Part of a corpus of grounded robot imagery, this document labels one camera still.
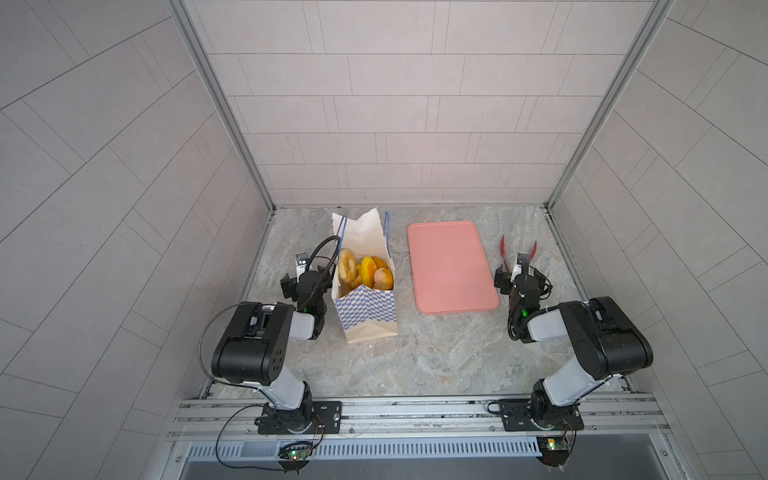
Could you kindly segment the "blue checkered paper bag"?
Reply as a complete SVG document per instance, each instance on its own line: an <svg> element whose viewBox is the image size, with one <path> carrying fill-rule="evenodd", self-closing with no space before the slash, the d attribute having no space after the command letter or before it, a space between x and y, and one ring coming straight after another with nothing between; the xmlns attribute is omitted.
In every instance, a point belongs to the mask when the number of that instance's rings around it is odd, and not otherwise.
<svg viewBox="0 0 768 480"><path fill-rule="evenodd" d="M374 208L357 219L334 213L339 238L331 298L348 343L398 334L390 218Z"/></svg>

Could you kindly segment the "long yellow baguette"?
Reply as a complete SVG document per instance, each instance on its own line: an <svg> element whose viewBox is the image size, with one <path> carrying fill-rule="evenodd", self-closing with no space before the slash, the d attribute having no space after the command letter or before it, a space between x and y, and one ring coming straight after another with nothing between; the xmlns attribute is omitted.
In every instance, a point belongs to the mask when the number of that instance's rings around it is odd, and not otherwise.
<svg viewBox="0 0 768 480"><path fill-rule="evenodd" d="M376 267L378 269L380 269L380 268L387 268L388 267L388 263L385 260L383 260L382 258L379 258L379 257L376 257L376 256L372 256L372 260L374 261L374 263L375 263L375 265L376 265Z"/></svg>

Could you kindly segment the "bright yellow croissant bread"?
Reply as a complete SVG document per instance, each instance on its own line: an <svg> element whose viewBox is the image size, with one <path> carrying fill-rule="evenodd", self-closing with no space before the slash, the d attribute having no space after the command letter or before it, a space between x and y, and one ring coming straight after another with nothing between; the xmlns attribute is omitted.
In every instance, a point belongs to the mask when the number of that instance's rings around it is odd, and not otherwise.
<svg viewBox="0 0 768 480"><path fill-rule="evenodd" d="M368 288L373 288L373 276L377 269L372 257L364 257L360 262L361 283Z"/></svg>

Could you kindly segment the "red metal tongs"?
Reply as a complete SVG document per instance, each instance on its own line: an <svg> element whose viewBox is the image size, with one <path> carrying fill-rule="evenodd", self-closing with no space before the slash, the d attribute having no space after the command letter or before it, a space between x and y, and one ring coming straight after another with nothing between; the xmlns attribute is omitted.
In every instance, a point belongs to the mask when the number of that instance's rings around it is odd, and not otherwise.
<svg viewBox="0 0 768 480"><path fill-rule="evenodd" d="M506 241L505 235L501 237L499 249L500 249L500 255L502 258L502 265L501 265L502 271L505 273L511 273L513 268L510 266L509 255L507 254L507 241ZM532 262L536 257L537 250L538 250L538 242L535 241L527 252L525 251L518 252L515 258L524 256L524 257L527 257L530 262Z"/></svg>

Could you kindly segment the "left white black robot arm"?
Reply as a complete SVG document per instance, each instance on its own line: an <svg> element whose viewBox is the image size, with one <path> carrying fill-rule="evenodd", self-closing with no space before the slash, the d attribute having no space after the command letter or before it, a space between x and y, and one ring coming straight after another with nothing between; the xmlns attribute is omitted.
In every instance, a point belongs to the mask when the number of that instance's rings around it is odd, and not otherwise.
<svg viewBox="0 0 768 480"><path fill-rule="evenodd" d="M323 330L327 312L323 295L331 287L330 272L286 275L280 285L283 296L296 304L237 305L212 354L211 373L235 386L254 388L267 399L255 421L261 435L304 434L312 428L336 434L341 403L315 401L309 384L285 366L291 339L316 340Z"/></svg>

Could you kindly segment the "twisted yellow pretzel bread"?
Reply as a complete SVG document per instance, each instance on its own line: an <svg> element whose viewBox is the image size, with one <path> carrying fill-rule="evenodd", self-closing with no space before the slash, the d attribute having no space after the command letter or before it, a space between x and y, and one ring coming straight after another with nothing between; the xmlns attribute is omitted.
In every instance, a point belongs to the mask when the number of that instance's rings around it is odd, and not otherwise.
<svg viewBox="0 0 768 480"><path fill-rule="evenodd" d="M354 253L349 249L341 249L337 267L338 277L341 283L354 289L359 285L359 266Z"/></svg>

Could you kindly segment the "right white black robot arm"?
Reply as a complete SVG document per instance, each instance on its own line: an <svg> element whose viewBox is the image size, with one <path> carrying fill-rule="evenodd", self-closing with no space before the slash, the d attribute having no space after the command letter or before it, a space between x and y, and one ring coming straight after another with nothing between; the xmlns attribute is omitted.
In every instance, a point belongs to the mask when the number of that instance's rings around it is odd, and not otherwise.
<svg viewBox="0 0 768 480"><path fill-rule="evenodd" d="M548 279L533 267L494 273L494 286L509 297L507 333L526 344L566 338L573 356L560 369L538 380L528 400L502 399L487 406L502 417L507 431L584 428L580 400L608 380L649 367L650 343L608 296L562 302L543 308L551 292Z"/></svg>

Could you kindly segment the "small brown oval bun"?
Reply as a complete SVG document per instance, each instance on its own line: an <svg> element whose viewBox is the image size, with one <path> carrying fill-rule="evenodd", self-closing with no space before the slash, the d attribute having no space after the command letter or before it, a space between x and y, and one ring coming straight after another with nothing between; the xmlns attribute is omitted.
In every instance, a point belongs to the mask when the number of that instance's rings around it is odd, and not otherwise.
<svg viewBox="0 0 768 480"><path fill-rule="evenodd" d="M373 288L381 291L389 291L394 287L394 276L389 268L378 268L373 276Z"/></svg>

